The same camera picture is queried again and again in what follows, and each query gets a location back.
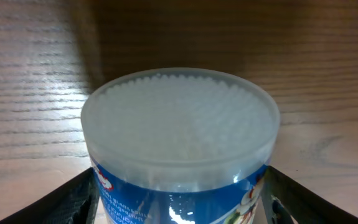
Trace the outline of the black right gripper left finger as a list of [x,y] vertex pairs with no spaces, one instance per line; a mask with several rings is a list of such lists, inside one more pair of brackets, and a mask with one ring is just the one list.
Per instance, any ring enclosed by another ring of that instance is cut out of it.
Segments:
[[93,224],[99,197],[93,169],[88,168],[0,224]]

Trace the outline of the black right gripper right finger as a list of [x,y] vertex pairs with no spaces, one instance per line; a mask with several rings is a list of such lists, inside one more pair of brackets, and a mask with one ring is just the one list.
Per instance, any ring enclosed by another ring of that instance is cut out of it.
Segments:
[[331,204],[272,166],[267,168],[264,181],[261,199],[268,224],[358,224],[358,217]]

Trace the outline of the white blue round container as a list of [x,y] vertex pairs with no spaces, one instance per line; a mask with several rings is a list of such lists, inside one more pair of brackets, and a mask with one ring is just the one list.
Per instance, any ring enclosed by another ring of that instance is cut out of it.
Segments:
[[251,223],[280,112],[235,75],[160,68],[99,87],[81,123],[109,223]]

